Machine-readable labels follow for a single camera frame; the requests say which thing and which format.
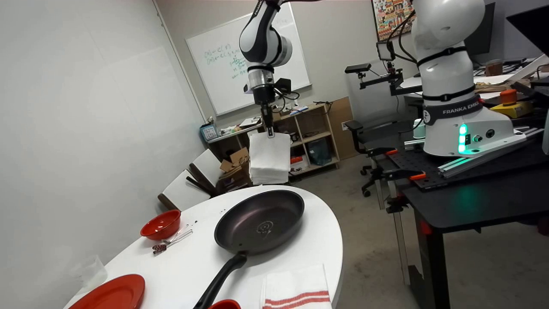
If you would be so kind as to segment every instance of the white round table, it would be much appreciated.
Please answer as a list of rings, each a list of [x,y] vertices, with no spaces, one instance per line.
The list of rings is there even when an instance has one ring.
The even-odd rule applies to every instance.
[[[302,196],[305,211],[300,230],[280,249],[251,256],[244,268],[226,278],[216,300],[237,299],[244,309],[261,307],[261,288],[268,273],[323,264],[331,306],[336,307],[343,264],[343,240],[338,220],[323,199],[288,185],[240,189],[185,209],[182,213],[184,223],[192,225],[192,233],[182,237],[160,256],[153,256],[148,239],[137,239],[105,266],[108,280],[129,273],[141,275],[146,280],[142,309],[194,307],[213,276],[232,257],[214,242],[213,232],[218,220],[242,199],[276,189],[293,191]]]

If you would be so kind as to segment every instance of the frying pan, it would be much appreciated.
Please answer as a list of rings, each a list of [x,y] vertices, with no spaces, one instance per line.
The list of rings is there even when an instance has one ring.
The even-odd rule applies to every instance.
[[[208,309],[226,276],[263,254],[285,244],[299,228],[304,199],[292,191],[268,191],[251,196],[226,211],[216,225],[214,240],[235,256],[213,278],[194,309]]]

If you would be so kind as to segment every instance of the cabinet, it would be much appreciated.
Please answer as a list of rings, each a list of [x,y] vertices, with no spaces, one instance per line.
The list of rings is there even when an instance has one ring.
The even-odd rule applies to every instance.
[[[249,148],[247,132],[264,130],[263,125],[221,136],[209,141],[209,149],[218,158]],[[316,105],[299,115],[275,117],[275,132],[287,132],[292,137],[292,172],[290,175],[309,173],[340,161],[338,148],[328,117],[328,106]]]

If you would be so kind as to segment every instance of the kitchen towel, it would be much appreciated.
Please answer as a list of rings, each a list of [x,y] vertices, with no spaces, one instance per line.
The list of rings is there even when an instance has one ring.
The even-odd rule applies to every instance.
[[[288,134],[251,132],[251,165],[249,175],[257,184],[287,184],[290,173],[290,146]]]
[[[261,299],[263,309],[331,309],[324,266],[269,273]]]

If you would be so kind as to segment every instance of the red and white striped towel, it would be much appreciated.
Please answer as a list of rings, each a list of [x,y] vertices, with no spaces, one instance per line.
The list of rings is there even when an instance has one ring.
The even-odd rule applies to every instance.
[[[324,268],[269,273],[263,287],[263,309],[331,309]]]

